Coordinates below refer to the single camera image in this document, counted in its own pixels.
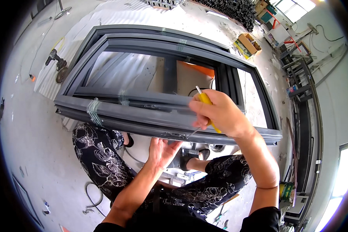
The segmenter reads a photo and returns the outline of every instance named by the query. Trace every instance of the floral patterned pants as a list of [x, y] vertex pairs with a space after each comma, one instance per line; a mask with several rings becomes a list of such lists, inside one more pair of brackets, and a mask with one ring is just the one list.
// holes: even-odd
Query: floral patterned pants
[[[74, 149], [82, 167], [103, 194], [114, 201], [134, 175], [116, 153], [124, 144], [121, 132], [90, 124], [79, 124], [72, 135]], [[160, 189], [160, 208], [184, 206], [195, 214], [205, 216], [231, 199], [250, 180], [249, 166], [243, 155], [215, 158], [205, 168], [207, 175], [183, 187]], [[154, 190], [151, 190], [138, 209], [152, 208]]]

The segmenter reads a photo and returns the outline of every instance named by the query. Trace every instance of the paint can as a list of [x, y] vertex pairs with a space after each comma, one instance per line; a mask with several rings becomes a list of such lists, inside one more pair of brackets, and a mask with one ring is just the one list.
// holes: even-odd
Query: paint can
[[289, 201], [293, 189], [293, 182], [280, 182], [280, 199], [283, 201]]

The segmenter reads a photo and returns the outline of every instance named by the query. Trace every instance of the yellow screwdriver handle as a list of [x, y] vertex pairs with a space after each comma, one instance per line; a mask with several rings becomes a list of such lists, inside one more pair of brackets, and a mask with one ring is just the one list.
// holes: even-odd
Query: yellow screwdriver handle
[[[210, 98], [205, 94], [205, 93], [200, 93], [199, 94], [199, 99], [201, 102], [205, 103], [205, 104], [208, 104], [208, 105], [212, 105], [212, 101], [210, 100]], [[212, 125], [214, 130], [218, 133], [221, 133], [221, 131], [215, 127], [214, 123], [209, 120], [208, 124], [207, 125]]]

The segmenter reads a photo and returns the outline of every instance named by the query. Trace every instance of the hand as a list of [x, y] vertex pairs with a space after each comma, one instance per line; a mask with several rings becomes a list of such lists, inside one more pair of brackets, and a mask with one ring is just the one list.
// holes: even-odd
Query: hand
[[189, 103], [191, 110], [197, 113], [197, 121], [194, 127], [207, 128], [208, 120], [229, 137], [241, 138], [254, 132], [254, 127], [225, 93], [216, 90], [203, 90], [213, 105], [200, 102], [199, 94], [196, 94]]
[[151, 164], [153, 167], [158, 167], [162, 170], [170, 164], [174, 159], [183, 142], [174, 141], [168, 144], [167, 140], [160, 138], [152, 138], [149, 146], [149, 156], [146, 164]]

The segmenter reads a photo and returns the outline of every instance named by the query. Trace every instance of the window latch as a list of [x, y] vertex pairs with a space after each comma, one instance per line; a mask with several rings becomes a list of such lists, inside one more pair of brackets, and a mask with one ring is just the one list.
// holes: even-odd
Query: window latch
[[146, 109], [160, 109], [159, 107], [155, 105], [142, 105], [142, 107]]
[[161, 134], [161, 136], [163, 136], [163, 137], [177, 137], [177, 138], [186, 139], [185, 134], [174, 133], [174, 132], [165, 132], [164, 134]]

